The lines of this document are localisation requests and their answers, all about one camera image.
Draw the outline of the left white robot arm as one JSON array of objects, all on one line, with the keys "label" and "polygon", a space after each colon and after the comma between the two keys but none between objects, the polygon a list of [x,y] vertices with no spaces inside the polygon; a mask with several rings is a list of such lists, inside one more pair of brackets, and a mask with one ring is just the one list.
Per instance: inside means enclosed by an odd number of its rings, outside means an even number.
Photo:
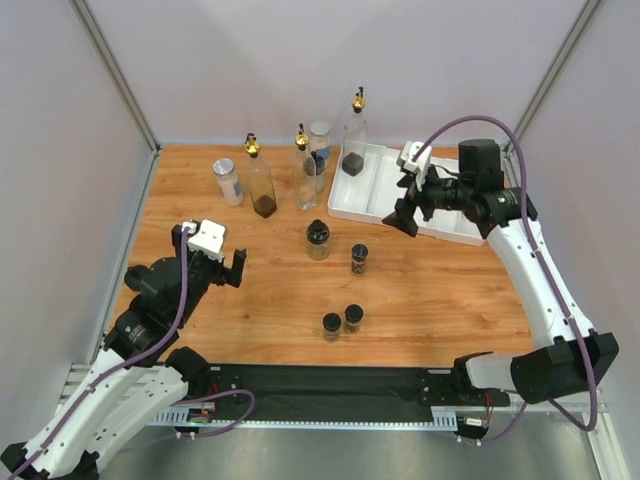
[{"label": "left white robot arm", "polygon": [[225,237],[219,223],[185,221],[171,230],[173,256],[127,269],[134,299],[52,420],[3,451],[11,478],[96,479],[158,413],[181,403],[214,405],[222,394],[209,363],[173,345],[210,286],[241,284],[247,254],[235,251],[225,266]]}]

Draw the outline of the oil bottle dark sauce back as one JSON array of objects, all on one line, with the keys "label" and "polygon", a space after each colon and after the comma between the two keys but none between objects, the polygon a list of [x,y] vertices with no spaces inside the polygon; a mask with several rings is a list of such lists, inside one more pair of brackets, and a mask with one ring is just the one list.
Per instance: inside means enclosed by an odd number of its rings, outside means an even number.
[{"label": "oil bottle dark sauce back", "polygon": [[272,172],[261,156],[254,133],[247,134],[245,151],[248,155],[247,180],[254,211],[262,218],[269,218],[277,210]]}]

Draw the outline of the oil bottle dark sauce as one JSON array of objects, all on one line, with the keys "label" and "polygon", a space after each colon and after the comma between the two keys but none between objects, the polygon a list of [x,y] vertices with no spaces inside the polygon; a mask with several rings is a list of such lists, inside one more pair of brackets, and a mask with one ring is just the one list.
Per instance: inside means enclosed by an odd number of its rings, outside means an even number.
[{"label": "oil bottle dark sauce", "polygon": [[352,100],[352,116],[344,128],[344,141],[342,148],[342,170],[355,177],[364,167],[366,153],[367,125],[364,118],[364,87],[360,86]]},{"label": "oil bottle dark sauce", "polygon": [[262,218],[269,218],[277,210],[272,172],[261,156],[254,133],[247,134],[245,151],[248,155],[247,180],[254,211]]}]

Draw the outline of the oil bottle dark sauce front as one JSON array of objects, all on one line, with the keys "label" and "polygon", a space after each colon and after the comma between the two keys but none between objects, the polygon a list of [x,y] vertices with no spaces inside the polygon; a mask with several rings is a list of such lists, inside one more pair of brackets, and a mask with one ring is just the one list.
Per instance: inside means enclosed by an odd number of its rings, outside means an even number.
[{"label": "oil bottle dark sauce front", "polygon": [[352,116],[344,128],[344,141],[342,148],[342,170],[355,177],[364,167],[366,153],[367,125],[364,118],[364,87],[360,86],[352,100]]}]

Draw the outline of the silver lid jar white beads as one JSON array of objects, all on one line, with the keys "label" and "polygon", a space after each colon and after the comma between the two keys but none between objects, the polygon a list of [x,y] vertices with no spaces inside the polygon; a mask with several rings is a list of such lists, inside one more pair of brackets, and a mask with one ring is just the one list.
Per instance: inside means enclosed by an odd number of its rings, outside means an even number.
[{"label": "silver lid jar white beads", "polygon": [[220,158],[214,162],[213,172],[225,203],[231,207],[241,205],[244,193],[234,162],[229,158]]}]

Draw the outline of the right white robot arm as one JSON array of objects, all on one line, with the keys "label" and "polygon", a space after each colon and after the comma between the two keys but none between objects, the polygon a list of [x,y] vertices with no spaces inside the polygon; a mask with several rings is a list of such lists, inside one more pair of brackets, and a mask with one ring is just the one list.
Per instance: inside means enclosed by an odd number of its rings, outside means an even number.
[{"label": "right white robot arm", "polygon": [[415,214],[430,220],[438,211],[464,214],[503,263],[529,322],[535,345],[521,355],[472,354],[454,375],[456,401],[475,404],[487,389],[512,391],[529,404],[589,392],[597,387],[619,345],[598,333],[577,306],[546,247],[537,211],[519,187],[505,184],[499,145],[491,139],[463,141],[457,172],[441,175],[432,150],[407,142],[396,160],[403,197],[383,224],[416,236]]}]

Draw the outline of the clear oil bottle gold spout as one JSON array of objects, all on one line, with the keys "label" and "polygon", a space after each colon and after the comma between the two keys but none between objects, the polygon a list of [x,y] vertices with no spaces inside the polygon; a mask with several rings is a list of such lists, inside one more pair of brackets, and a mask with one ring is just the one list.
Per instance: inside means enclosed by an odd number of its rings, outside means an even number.
[{"label": "clear oil bottle gold spout", "polygon": [[296,153],[292,163],[292,176],[296,204],[301,211],[317,206],[316,163],[308,145],[309,137],[304,125],[300,123],[295,137]]}]

